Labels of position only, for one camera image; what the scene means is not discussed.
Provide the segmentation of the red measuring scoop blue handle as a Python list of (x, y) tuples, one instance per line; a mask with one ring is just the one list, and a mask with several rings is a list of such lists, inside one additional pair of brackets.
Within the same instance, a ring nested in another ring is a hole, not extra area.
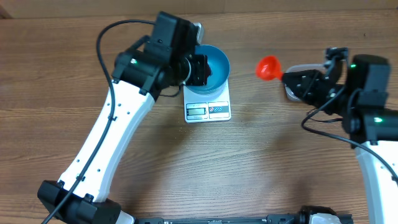
[(256, 65), (255, 73), (258, 78), (271, 81), (273, 79), (282, 80), (282, 66), (277, 57), (269, 55), (264, 57)]

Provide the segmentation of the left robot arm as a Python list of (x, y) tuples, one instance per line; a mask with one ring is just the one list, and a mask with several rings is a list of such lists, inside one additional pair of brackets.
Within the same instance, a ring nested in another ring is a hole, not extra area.
[(135, 218), (109, 199), (118, 164), (137, 127), (170, 86), (203, 86), (211, 74), (196, 52), (200, 23), (160, 12), (144, 35), (118, 54), (106, 72), (103, 109), (78, 155), (58, 180), (42, 182), (37, 196), (49, 218), (65, 223), (130, 224)]

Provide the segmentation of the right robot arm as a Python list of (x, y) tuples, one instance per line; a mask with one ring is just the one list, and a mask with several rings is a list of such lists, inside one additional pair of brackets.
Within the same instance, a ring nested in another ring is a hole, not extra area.
[(281, 80), (316, 111), (341, 116), (348, 137), (303, 129), (350, 144), (363, 175), (370, 223), (397, 223), (397, 111), (386, 108), (388, 59), (359, 54), (340, 85), (343, 55), (331, 57), (326, 73), (316, 68), (285, 72)]

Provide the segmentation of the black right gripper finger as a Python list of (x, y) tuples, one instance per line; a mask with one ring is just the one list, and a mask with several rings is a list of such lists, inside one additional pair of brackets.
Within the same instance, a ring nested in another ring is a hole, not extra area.
[(283, 82), (290, 82), (293, 80), (301, 80), (303, 78), (312, 78), (314, 75), (318, 74), (319, 70), (301, 70), (296, 72), (285, 72), (282, 76)]
[(301, 101), (305, 103), (310, 102), (308, 94), (310, 93), (309, 88), (311, 81), (309, 79), (286, 79), (284, 83)]

